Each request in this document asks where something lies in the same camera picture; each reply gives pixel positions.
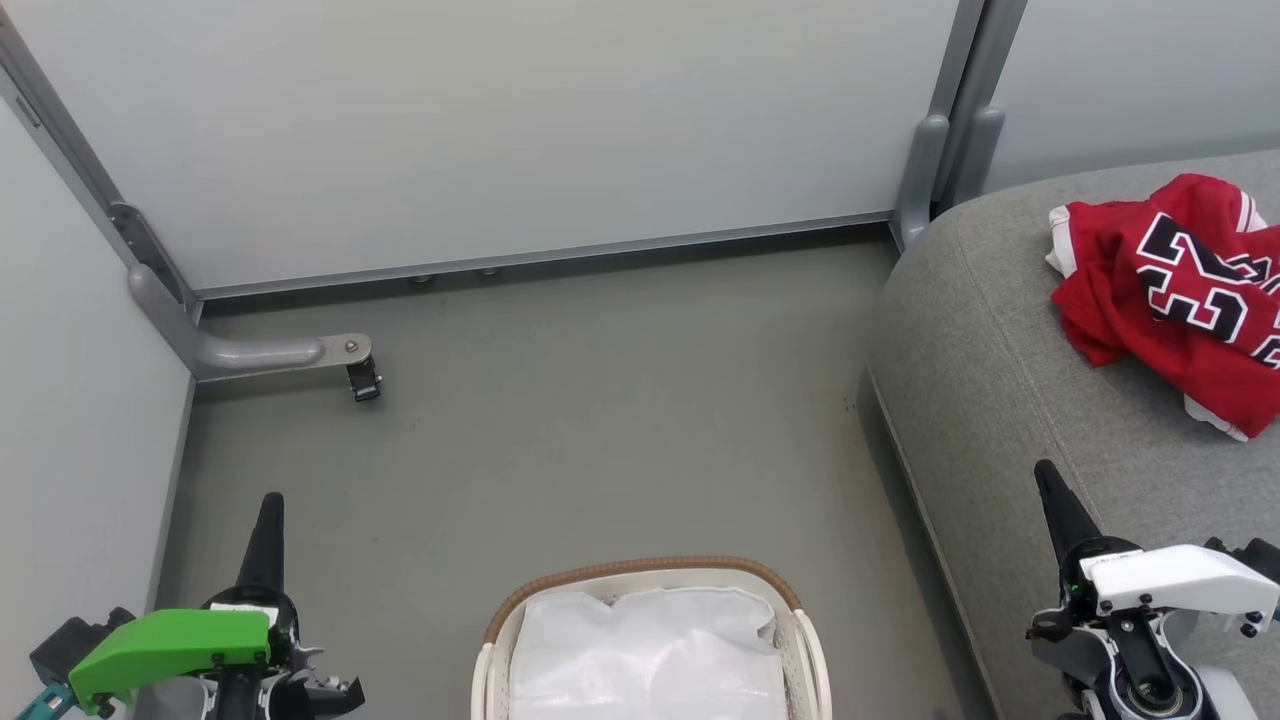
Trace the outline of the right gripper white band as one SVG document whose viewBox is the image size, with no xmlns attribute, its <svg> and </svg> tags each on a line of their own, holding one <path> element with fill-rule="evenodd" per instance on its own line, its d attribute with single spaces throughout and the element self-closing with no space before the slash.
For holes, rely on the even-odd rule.
<svg viewBox="0 0 1280 720">
<path fill-rule="evenodd" d="M 1277 546 L 1253 538 L 1226 550 L 1175 544 L 1069 559 L 1080 543 L 1102 536 L 1084 503 L 1051 460 L 1034 465 L 1034 478 L 1059 566 L 1065 564 L 1068 601 L 1087 620 L 1115 612 L 1207 612 L 1238 620 L 1251 634 L 1267 632 L 1277 616 Z"/>
</svg>

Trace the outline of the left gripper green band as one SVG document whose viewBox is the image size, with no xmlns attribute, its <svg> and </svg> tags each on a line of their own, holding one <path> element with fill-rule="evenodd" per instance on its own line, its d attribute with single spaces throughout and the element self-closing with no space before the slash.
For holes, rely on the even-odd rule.
<svg viewBox="0 0 1280 720">
<path fill-rule="evenodd" d="M 297 612 L 284 587 L 284 496 L 262 497 L 237 583 L 197 609 L 124 623 L 68 674 L 86 714 L 180 676 L 204 683 L 209 716 L 262 716 L 270 685 L 296 675 Z"/>
</svg>

